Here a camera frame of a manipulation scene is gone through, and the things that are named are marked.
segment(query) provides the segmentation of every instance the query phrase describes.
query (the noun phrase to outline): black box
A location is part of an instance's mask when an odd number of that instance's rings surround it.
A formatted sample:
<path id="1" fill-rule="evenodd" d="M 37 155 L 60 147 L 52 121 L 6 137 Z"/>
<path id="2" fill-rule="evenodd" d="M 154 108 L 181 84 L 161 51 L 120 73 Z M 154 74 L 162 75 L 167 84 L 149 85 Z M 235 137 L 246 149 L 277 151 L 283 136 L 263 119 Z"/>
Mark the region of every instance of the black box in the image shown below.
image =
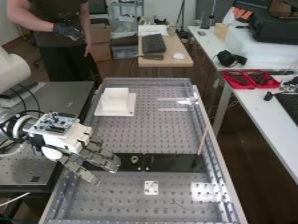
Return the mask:
<path id="1" fill-rule="evenodd" d="M 250 19 L 250 30 L 259 42 L 298 44 L 298 20 L 278 19 L 267 12 L 255 12 Z"/>

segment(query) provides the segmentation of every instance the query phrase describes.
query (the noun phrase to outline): white wall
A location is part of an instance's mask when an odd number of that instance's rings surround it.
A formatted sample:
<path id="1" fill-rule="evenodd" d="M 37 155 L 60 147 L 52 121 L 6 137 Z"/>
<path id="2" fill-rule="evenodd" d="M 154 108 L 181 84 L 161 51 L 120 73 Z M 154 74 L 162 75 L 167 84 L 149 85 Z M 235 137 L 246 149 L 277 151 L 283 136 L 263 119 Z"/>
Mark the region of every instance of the white wall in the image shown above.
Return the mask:
<path id="1" fill-rule="evenodd" d="M 167 19 L 170 22 L 177 22 L 182 0 L 143 0 L 145 1 L 145 17 L 157 16 L 158 19 Z M 185 29 L 193 25 L 195 15 L 195 0 L 185 1 Z"/>
<path id="2" fill-rule="evenodd" d="M 0 46 L 20 36 L 16 26 L 6 19 L 6 0 L 0 0 Z"/>

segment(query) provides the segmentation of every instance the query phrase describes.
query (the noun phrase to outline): monitor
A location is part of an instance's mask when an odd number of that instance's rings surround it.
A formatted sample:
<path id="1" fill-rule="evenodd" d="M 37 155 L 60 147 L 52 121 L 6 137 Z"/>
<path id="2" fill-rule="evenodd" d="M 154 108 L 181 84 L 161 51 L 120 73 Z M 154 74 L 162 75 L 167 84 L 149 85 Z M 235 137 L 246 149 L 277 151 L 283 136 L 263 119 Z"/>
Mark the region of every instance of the monitor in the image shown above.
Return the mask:
<path id="1" fill-rule="evenodd" d="M 106 0 L 89 0 L 88 2 L 90 15 L 108 14 Z"/>

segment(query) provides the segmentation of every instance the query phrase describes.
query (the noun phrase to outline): pegboard table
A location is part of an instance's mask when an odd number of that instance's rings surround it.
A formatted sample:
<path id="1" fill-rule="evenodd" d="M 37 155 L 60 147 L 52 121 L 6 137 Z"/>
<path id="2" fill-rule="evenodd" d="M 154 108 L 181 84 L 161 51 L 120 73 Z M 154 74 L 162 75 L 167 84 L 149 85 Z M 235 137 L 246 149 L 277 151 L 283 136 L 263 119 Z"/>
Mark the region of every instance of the pegboard table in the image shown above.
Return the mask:
<path id="1" fill-rule="evenodd" d="M 134 117 L 93 116 L 106 87 L 129 87 L 137 93 Z M 93 127 L 93 138 L 104 139 L 108 150 L 149 156 L 143 163 L 150 165 L 159 155 L 195 158 L 205 127 L 210 127 L 189 79 L 105 79 L 85 125 Z M 166 166 L 162 162 L 154 170 L 145 165 L 133 172 L 93 171 L 101 178 L 98 186 L 65 170 L 40 224 L 246 224 L 211 130 L 201 158 L 198 171 L 158 171 Z M 158 183 L 157 194 L 145 194 L 146 182 Z"/>
<path id="2" fill-rule="evenodd" d="M 81 119 L 93 94 L 93 82 L 49 82 L 34 93 L 41 111 L 72 113 Z M 28 109 L 36 108 L 30 96 L 25 104 Z M 13 111 L 22 110 L 20 104 L 13 107 Z M 60 173 L 61 166 L 36 155 L 28 146 L 16 155 L 0 158 L 0 193 L 52 192 Z"/>

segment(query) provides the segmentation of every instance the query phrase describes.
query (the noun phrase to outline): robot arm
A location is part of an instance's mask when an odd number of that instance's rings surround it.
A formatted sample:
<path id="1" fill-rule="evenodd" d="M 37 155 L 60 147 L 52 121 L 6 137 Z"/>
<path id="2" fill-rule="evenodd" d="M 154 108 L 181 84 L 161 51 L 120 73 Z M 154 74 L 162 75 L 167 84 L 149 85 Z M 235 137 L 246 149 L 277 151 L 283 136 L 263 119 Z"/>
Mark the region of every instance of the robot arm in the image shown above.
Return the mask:
<path id="1" fill-rule="evenodd" d="M 0 47 L 0 93 L 29 75 L 26 62 L 17 55 L 9 55 Z M 82 162 L 88 161 L 112 173 L 117 172 L 121 165 L 120 158 L 102 149 L 102 143 L 92 140 L 92 128 L 81 125 L 76 116 L 69 114 L 50 113 L 38 119 L 25 111 L 16 114 L 0 106 L 0 136 L 20 146 L 28 142 L 48 159 L 60 162 L 94 185 L 100 183 L 100 179 L 84 168 Z"/>
<path id="2" fill-rule="evenodd" d="M 37 152 L 60 162 L 89 183 L 98 185 L 100 179 L 85 169 L 84 161 L 110 173 L 117 172 L 120 158 L 102 149 L 102 142 L 92 140 L 92 128 L 81 125 L 76 116 L 49 113 L 37 119 L 20 113 L 1 125 L 10 139 L 29 142 Z"/>

